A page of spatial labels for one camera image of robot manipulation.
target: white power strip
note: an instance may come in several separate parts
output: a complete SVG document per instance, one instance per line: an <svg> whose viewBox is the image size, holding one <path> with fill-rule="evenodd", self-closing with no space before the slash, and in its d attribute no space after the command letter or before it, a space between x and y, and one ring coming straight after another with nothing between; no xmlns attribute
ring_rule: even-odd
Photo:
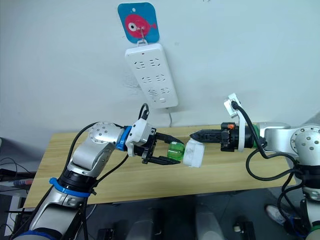
<svg viewBox="0 0 320 240"><path fill-rule="evenodd" d="M151 107L169 108L178 105L178 97L161 44L149 44L125 51L136 80Z"/></svg>

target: robotic arm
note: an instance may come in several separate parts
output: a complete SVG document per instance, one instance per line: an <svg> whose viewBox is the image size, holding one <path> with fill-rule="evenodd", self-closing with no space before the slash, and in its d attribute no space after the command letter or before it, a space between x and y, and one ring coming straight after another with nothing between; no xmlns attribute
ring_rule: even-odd
<svg viewBox="0 0 320 240"><path fill-rule="evenodd" d="M258 148L246 161L249 174L256 179L270 181L286 174L290 174L291 179L295 174L301 180L301 184L286 189L290 180L287 181L282 187L278 207L281 209L281 199L287 199L287 192L302 187L305 199L301 201L301 217L309 229L306 239L320 239L320 125L290 127L285 123L268 122L253 125L234 93L229 95L224 105L232 118L239 117L238 124L223 122L221 130L204 129L191 134L190 137L201 143L220 143L220 149L224 152L242 152L244 148ZM290 158L294 168L275 177L255 176L250 171L249 163L251 157L258 152L266 159L277 156Z"/></svg>
<svg viewBox="0 0 320 240"><path fill-rule="evenodd" d="M170 135L158 133L147 123L148 114L147 107L132 126L122 127L110 122L98 122L84 128L80 133L89 129L88 137L74 151L72 157L73 147L71 147L69 154L71 158L67 159L61 176L58 179L50 179L52 187L42 198L30 219L12 239L70 240L74 239L81 224L88 237L85 216L88 197L90 194L96 194L93 188L120 167L128 156L141 156L144 164L148 162L160 165L179 164L180 161L165 156L153 156L157 140L165 143L181 143L181 141ZM115 149L127 152L127 156L117 167L97 180Z"/></svg>

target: shoe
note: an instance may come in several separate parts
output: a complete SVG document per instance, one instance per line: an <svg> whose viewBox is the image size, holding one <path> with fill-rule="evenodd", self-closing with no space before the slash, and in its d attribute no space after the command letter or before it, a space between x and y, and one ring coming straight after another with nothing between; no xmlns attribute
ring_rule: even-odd
<svg viewBox="0 0 320 240"><path fill-rule="evenodd" d="M266 205L264 207L264 210L265 210L266 214L273 221L275 221L276 223L280 224L281 226L284 225L286 219L281 215L279 209L275 205ZM293 217L288 212L286 212L285 210L282 210L282 211L289 219L291 219Z"/></svg>

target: white wall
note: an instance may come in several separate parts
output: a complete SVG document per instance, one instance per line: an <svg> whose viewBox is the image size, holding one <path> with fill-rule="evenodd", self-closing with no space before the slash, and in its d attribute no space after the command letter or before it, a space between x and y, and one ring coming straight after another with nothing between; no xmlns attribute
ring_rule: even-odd
<svg viewBox="0 0 320 240"><path fill-rule="evenodd" d="M1 0L0 135L26 156L40 159L52 133L137 118L122 2ZM180 101L173 126L230 121L232 92L253 121L298 125L320 110L320 1L150 2ZM152 110L150 121L169 118Z"/></svg>

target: red fish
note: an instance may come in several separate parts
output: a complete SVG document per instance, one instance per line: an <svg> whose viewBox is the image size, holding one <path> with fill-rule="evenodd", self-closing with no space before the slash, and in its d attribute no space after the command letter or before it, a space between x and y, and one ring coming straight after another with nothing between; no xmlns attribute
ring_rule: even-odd
<svg viewBox="0 0 320 240"><path fill-rule="evenodd" d="M132 37L138 39L142 38L140 29L142 29L143 35L146 36L149 33L150 28L157 28L155 23L150 25L142 16L137 14L128 15L125 18L124 24L128 33Z"/></svg>

